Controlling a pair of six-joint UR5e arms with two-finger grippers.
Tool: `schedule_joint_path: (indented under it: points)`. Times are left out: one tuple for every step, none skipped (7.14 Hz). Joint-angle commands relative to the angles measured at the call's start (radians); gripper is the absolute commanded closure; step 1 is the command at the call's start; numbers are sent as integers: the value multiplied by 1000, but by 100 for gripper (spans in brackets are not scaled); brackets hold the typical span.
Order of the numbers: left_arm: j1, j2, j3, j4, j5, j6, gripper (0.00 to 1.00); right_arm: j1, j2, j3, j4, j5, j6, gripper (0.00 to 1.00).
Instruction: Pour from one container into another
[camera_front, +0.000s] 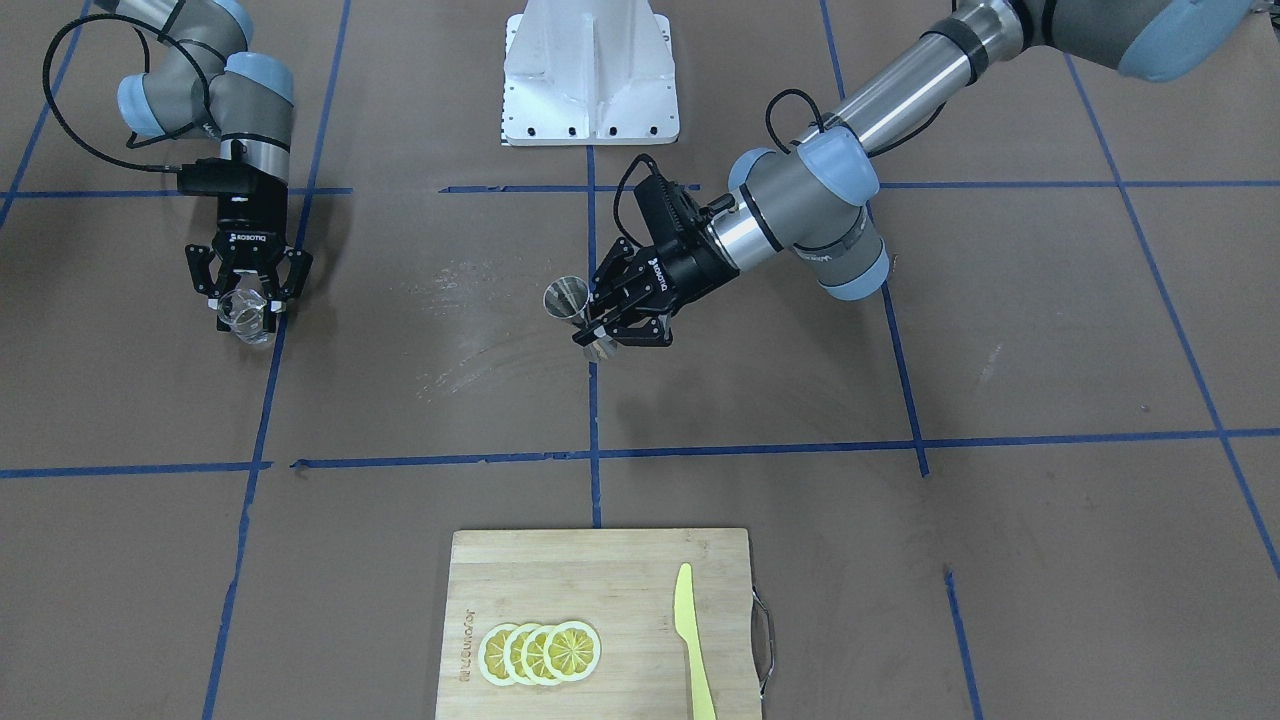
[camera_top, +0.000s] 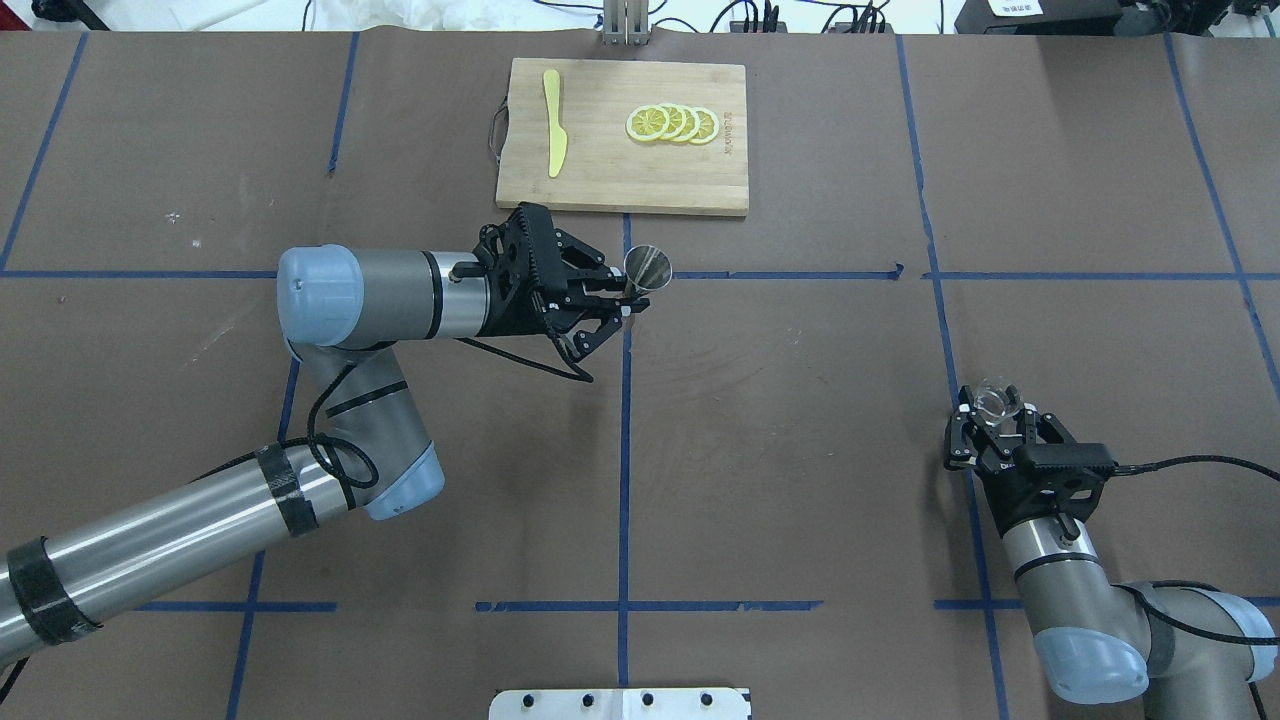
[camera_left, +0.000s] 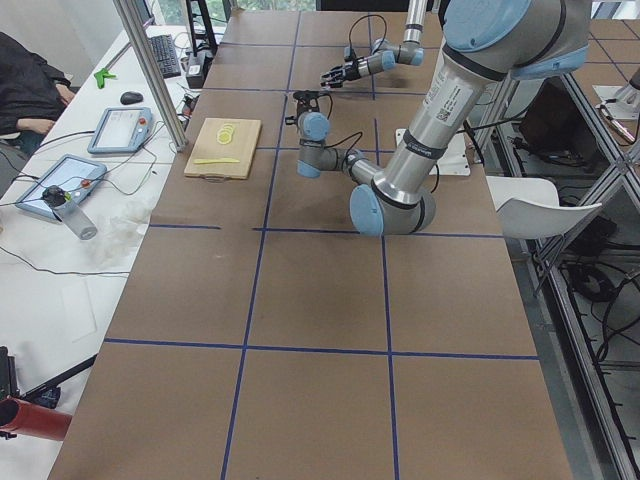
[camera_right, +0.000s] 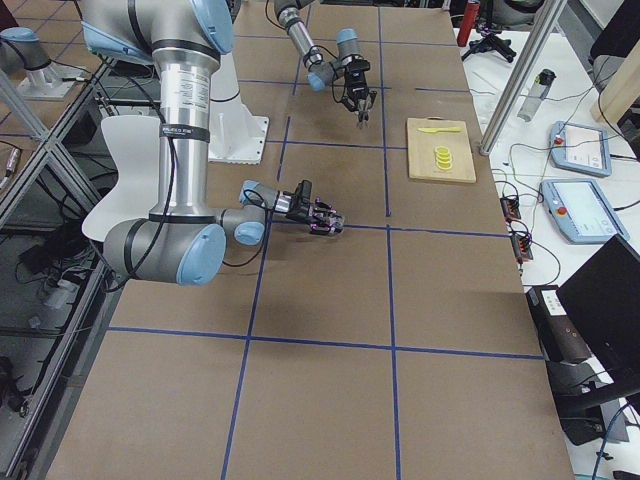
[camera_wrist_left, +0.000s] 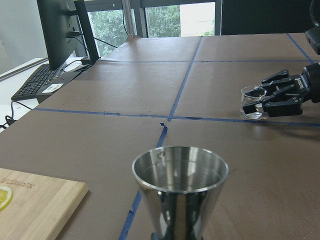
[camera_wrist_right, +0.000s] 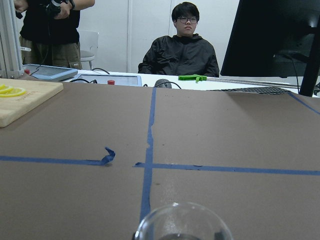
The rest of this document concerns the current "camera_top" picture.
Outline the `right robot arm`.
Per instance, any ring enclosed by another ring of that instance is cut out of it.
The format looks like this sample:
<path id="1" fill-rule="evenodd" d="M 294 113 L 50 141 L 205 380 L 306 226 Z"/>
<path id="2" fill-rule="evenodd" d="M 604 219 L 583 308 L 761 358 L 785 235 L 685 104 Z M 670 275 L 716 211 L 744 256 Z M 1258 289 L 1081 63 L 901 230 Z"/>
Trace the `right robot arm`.
<path id="1" fill-rule="evenodd" d="M 1203 582 L 1114 583 L 1087 530 L 1107 483 L 1181 464 L 1125 465 L 1076 439 L 1014 386 L 964 386 L 943 464 L 970 471 L 1012 571 L 1050 689 L 1073 705 L 1140 701 L 1147 719 L 1263 719 L 1277 633 L 1249 600 Z"/>

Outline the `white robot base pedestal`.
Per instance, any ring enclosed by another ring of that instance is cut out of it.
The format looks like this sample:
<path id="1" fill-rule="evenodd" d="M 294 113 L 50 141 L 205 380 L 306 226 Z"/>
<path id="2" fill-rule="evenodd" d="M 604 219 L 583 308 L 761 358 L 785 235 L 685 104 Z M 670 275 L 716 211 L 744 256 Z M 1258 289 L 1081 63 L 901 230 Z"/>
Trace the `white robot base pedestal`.
<path id="1" fill-rule="evenodd" d="M 489 719 L 753 719 L 750 691 L 732 687 L 512 689 Z"/>

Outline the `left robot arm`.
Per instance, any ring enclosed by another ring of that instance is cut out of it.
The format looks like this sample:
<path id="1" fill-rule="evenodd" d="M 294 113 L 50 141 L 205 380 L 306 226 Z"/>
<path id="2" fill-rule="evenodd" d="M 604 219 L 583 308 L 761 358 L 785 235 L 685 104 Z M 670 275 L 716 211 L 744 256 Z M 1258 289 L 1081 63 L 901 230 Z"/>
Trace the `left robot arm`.
<path id="1" fill-rule="evenodd" d="M 291 355 L 319 396 L 300 438 L 270 443 L 78 530 L 37 537 L 3 562 L 3 664 L 86 638 L 106 620 L 343 512 L 397 518 L 435 498 L 445 477 L 393 347 L 543 336 L 557 375 L 648 309 L 669 259 L 630 249 L 621 266 L 521 202 L 484 225 L 468 252 L 294 247 L 276 270 Z"/>

